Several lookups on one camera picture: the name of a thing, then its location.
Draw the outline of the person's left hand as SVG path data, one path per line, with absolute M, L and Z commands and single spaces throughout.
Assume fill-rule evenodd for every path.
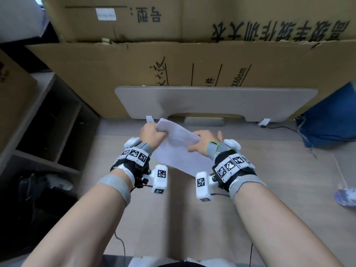
M 140 140 L 149 144 L 155 151 L 162 142 L 152 142 L 152 123 L 146 123 L 140 130 Z

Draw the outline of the person's right hand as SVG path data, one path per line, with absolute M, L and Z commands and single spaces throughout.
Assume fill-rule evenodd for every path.
M 208 154 L 209 143 L 213 142 L 216 144 L 224 141 L 222 131 L 218 131 L 217 135 L 213 134 L 209 130 L 198 130 L 194 131 L 193 134 L 200 137 L 199 142 L 201 143 L 201 152 L 199 154 L 205 157 L 211 157 L 211 155 Z

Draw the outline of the white cloth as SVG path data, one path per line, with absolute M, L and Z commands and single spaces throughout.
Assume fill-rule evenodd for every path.
M 156 130 L 166 132 L 167 138 L 153 152 L 151 158 L 161 164 L 176 168 L 193 177 L 199 172 L 212 173 L 213 161 L 187 148 L 200 141 L 200 137 L 177 123 L 161 118 Z

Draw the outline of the person's right forearm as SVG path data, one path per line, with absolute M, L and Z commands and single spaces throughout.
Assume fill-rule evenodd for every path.
M 255 175 L 229 187 L 253 245 L 268 267 L 344 267 L 320 238 Z

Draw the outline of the person's left forearm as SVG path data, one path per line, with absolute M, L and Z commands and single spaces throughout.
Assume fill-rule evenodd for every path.
M 55 224 L 21 267 L 97 267 L 127 203 L 107 184 L 96 184 Z

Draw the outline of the cardboard box with handwriting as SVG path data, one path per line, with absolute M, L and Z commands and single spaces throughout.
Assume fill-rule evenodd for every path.
M 101 117 L 126 117 L 117 86 L 315 88 L 296 117 L 356 80 L 356 39 L 322 42 L 27 45 Z

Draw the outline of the white game controller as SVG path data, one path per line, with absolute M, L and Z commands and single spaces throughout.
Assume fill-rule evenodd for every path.
M 44 176 L 50 189 L 57 188 L 64 191 L 71 191 L 73 184 L 68 180 L 61 178 L 58 174 L 47 174 Z

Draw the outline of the wooden shelf unit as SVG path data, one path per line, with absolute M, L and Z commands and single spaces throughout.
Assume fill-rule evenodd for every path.
M 39 94 L 0 154 L 0 191 L 16 175 L 58 173 L 78 195 L 100 116 L 53 72 L 32 73 Z

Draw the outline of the person's dark clothing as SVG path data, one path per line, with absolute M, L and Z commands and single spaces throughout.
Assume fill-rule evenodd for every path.
M 187 260 L 179 261 L 168 257 L 104 255 L 98 267 L 250 267 L 250 265 L 232 263 L 222 258 L 202 261 L 188 258 Z

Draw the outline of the large printed cardboard box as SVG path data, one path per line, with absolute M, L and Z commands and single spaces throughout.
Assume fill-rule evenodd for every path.
M 356 0 L 41 0 L 65 42 L 356 39 Z

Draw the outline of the blue denim cloth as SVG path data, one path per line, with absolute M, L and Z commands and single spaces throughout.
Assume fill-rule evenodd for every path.
M 356 81 L 297 117 L 296 125 L 307 148 L 356 142 Z

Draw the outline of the black bag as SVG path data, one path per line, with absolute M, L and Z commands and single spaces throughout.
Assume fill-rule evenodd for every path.
M 49 186 L 46 175 L 25 172 L 20 176 L 17 187 L 20 221 L 27 223 L 33 221 L 35 203 Z

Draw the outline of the thin white stick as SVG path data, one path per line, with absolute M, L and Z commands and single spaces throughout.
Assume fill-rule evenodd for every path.
M 342 180 L 342 182 L 338 185 L 338 189 L 347 189 L 347 188 L 348 188 L 348 184 L 347 184 L 347 182 L 346 182 L 346 180 L 345 180 L 345 177 L 344 177 L 344 175 L 343 175 L 343 173 L 342 173 L 342 170 L 341 170 L 341 168 L 340 168 L 340 165 L 339 165 L 339 163 L 338 163 L 338 161 L 337 161 L 337 159 L 336 159 L 335 154 L 332 154 L 332 155 L 333 155 L 333 158 L 334 158 L 334 161 L 335 161 L 337 170 L 338 170 L 339 175 L 340 175 L 341 180 Z

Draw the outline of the white blue patterned shoe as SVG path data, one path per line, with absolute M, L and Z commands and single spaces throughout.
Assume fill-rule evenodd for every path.
M 356 207 L 356 188 L 338 189 L 334 200 L 342 206 Z

